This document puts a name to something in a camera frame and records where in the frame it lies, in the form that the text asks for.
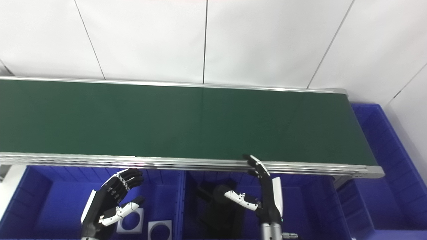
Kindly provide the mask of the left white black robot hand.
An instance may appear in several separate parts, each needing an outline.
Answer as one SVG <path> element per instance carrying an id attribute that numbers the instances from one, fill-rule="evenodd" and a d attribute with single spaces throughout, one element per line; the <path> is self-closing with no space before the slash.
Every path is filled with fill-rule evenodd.
<path id="1" fill-rule="evenodd" d="M 116 223 L 134 213 L 145 201 L 137 196 L 121 204 L 128 192 L 143 183 L 143 173 L 129 168 L 113 174 L 99 190 L 92 190 L 81 215 L 82 240 L 108 240 Z"/>

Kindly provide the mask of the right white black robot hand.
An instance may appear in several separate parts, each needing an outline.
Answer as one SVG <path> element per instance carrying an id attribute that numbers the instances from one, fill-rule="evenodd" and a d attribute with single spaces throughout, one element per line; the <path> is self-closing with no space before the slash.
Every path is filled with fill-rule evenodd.
<path id="1" fill-rule="evenodd" d="M 225 187 L 222 195 L 227 200 L 235 202 L 243 208 L 254 211 L 261 224 L 280 224 L 283 216 L 282 184 L 279 177 L 272 178 L 264 163 L 251 154 L 243 154 L 243 158 L 252 168 L 248 170 L 249 175 L 258 179 L 261 186 L 261 201 L 246 193 L 238 193 Z"/>

